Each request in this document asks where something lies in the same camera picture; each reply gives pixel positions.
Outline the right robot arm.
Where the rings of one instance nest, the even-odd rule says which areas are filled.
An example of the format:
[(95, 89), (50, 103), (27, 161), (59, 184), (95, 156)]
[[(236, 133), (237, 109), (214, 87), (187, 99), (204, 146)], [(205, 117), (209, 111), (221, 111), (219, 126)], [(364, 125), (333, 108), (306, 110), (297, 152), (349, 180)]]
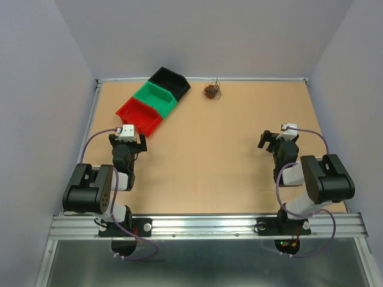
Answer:
[(281, 203), (274, 217), (258, 217), (254, 226), (261, 236), (309, 235), (308, 219), (324, 207), (354, 197), (355, 185), (336, 154), (299, 156), (299, 129), (285, 125), (282, 133), (265, 130), (258, 143), (273, 155), (276, 188), (305, 189), (288, 203)]

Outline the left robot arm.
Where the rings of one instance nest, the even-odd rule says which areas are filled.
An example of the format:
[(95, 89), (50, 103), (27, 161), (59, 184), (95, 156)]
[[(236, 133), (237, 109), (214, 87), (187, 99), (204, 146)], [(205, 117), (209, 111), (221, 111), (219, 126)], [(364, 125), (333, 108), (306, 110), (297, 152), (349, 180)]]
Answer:
[(112, 164), (93, 167), (78, 163), (65, 188), (62, 206), (67, 212), (89, 214), (97, 217), (99, 225), (112, 225), (119, 235), (128, 235), (134, 230), (132, 212), (128, 206), (117, 204), (111, 198), (114, 189), (131, 191), (135, 183), (135, 162), (138, 154), (147, 151), (145, 134), (136, 140), (132, 133), (110, 134)]

